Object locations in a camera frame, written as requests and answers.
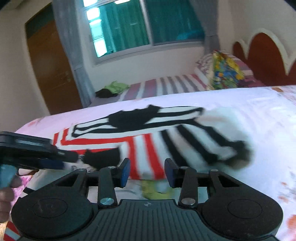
gray curtain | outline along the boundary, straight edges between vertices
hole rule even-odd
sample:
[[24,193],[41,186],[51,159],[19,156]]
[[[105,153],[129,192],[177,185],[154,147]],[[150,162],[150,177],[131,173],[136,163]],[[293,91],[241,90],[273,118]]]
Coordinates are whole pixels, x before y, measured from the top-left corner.
[[190,0],[205,31],[205,54],[220,50],[218,38],[218,0]]
[[75,1],[53,0],[52,7],[59,37],[69,59],[82,106],[86,108],[91,104],[95,92],[83,65]]

bolt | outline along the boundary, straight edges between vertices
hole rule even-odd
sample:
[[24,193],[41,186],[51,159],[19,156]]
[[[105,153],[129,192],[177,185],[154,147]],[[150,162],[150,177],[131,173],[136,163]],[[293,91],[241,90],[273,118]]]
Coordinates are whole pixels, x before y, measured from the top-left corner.
[[195,200],[193,198],[187,197],[187,198],[183,198],[181,203],[183,203],[184,205],[193,205],[195,203]]
[[100,200],[100,203],[103,204],[103,205],[112,205],[114,203],[114,199],[110,198],[110,197],[105,197],[105,198],[102,198]]

black and white striped cloth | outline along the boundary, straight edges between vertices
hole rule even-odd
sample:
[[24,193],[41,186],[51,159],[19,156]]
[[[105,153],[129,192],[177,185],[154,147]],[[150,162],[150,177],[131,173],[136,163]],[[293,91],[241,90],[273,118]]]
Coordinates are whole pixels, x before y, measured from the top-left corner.
[[84,162],[96,168],[128,157],[132,179],[165,178],[166,158],[201,171],[218,162],[248,163],[251,153],[248,135],[231,109],[192,106],[119,111],[56,133],[54,144],[80,154],[91,150]]

finger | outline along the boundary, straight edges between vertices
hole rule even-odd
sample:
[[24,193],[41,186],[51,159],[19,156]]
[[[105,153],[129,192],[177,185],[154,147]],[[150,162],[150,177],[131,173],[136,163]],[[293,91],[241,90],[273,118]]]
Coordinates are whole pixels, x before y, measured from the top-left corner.
[[11,188],[18,188],[19,186],[21,186],[22,184],[22,180],[20,179],[20,177],[15,176],[13,178],[13,180],[11,181],[10,187]]
[[10,210],[11,210],[11,204],[10,204],[10,202],[0,201],[0,212],[9,213]]
[[12,202],[14,197],[15,196],[11,188],[3,188],[0,190],[0,201]]
[[0,212],[0,223],[5,223],[9,219],[9,212]]

striped bedsheet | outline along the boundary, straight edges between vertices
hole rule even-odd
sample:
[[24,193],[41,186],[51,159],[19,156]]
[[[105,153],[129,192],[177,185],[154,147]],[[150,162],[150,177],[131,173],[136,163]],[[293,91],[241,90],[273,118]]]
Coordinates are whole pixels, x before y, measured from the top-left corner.
[[204,91],[205,89],[206,85],[196,74],[163,77],[133,84],[128,90],[125,90],[116,97],[106,99],[96,98],[90,107],[125,100]]

